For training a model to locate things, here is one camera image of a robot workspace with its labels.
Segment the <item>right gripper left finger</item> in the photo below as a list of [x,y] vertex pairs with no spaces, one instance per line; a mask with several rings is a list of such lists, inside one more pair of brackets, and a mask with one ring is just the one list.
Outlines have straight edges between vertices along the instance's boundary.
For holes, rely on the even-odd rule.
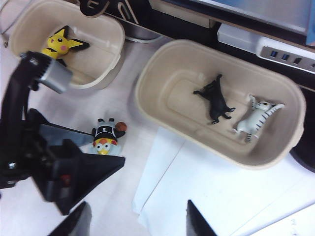
[[90,205],[83,201],[67,218],[65,218],[50,236],[89,236],[92,220]]

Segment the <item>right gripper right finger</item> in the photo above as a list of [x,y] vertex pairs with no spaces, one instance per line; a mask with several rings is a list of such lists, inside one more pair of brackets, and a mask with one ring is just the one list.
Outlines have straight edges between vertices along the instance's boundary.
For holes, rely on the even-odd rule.
[[210,227],[192,200],[187,202],[186,215],[187,236],[216,236],[215,231]]

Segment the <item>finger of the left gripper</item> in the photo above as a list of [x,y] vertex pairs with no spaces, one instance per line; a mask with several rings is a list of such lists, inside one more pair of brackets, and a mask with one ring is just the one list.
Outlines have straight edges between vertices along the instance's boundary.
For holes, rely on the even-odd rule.
[[64,140],[71,140],[78,147],[82,147],[92,143],[94,139],[94,136],[88,133],[48,124],[41,124],[39,133],[49,146],[61,146]]
[[58,186],[54,202],[62,214],[69,214],[77,203],[125,164],[121,156],[83,153],[69,139],[63,140],[61,146],[53,146],[53,150],[57,152],[53,179]]

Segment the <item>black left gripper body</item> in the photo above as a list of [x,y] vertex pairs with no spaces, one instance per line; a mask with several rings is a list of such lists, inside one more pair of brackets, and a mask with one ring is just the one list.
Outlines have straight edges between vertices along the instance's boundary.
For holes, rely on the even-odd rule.
[[60,126],[50,123],[36,109],[30,109],[26,119],[13,125],[13,136],[4,132],[6,125],[0,125],[0,187],[13,188],[32,177],[44,199],[54,202],[58,193],[57,181],[53,179],[57,152],[40,135],[41,124]]

